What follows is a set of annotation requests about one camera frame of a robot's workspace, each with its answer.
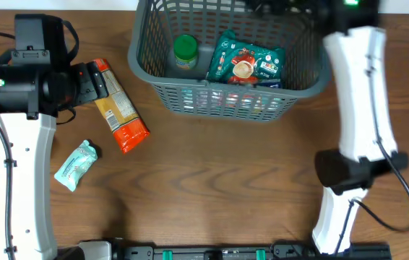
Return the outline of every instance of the teal snack bag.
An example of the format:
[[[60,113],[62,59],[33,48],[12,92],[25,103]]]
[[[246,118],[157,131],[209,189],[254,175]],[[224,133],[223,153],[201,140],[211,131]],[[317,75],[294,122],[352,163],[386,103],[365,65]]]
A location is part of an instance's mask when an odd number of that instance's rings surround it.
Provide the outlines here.
[[[257,84],[280,79],[285,65],[285,49],[269,50],[235,39],[232,30],[219,38],[206,79],[228,84]]]
[[[90,146],[89,141],[84,140],[66,159],[66,162],[55,173],[54,177],[70,191],[74,191],[80,178],[89,170],[97,158],[95,148]]]

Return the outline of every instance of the white wall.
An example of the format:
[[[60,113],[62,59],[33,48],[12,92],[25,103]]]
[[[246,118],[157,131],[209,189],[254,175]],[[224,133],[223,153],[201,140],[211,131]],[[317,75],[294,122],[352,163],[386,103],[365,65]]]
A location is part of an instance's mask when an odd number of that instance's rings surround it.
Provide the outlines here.
[[[383,12],[409,14],[409,0],[382,1]],[[0,0],[0,9],[135,10],[137,2],[138,0]]]

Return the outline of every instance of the brown wood surface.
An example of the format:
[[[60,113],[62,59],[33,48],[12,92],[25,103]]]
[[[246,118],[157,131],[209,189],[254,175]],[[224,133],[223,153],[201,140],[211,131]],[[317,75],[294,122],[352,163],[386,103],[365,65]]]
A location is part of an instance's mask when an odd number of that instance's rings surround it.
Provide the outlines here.
[[[0,31],[13,33],[16,11],[0,11]],[[81,40],[78,62],[107,58],[152,134],[123,155],[95,105],[58,126],[51,155],[55,173],[91,139],[100,158],[72,193],[51,177],[53,227],[60,246],[117,236],[158,245],[271,243],[307,240],[322,186],[316,151],[337,146],[335,88],[296,104],[272,123],[180,116],[130,70],[126,53],[133,12],[46,12],[71,21]],[[409,153],[409,15],[385,15],[390,114],[396,140]],[[0,38],[0,54],[13,47]],[[409,183],[409,169],[404,176]],[[409,222],[409,202],[393,175],[376,181],[365,202],[396,225]],[[388,241],[395,259],[409,259],[409,233],[390,232],[363,210],[353,241]]]

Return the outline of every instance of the light blue wrapper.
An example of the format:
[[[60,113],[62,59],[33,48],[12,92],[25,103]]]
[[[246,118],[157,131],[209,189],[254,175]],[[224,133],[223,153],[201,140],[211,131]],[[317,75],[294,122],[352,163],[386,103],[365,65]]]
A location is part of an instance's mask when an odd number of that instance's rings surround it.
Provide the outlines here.
[[[97,160],[97,152],[90,146],[89,141],[84,142],[66,159],[60,170],[55,173],[55,179],[65,185],[70,191],[76,189],[80,178],[89,170]]]

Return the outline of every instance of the red and orange wrapper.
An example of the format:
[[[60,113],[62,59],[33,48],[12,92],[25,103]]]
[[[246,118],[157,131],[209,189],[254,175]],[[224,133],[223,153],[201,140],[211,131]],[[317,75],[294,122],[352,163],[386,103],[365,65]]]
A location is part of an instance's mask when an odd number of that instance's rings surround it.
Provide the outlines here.
[[[123,153],[136,147],[150,135],[131,101],[119,84],[110,65],[104,58],[94,60],[105,80],[109,96],[95,101],[98,110],[110,126],[113,136]]]

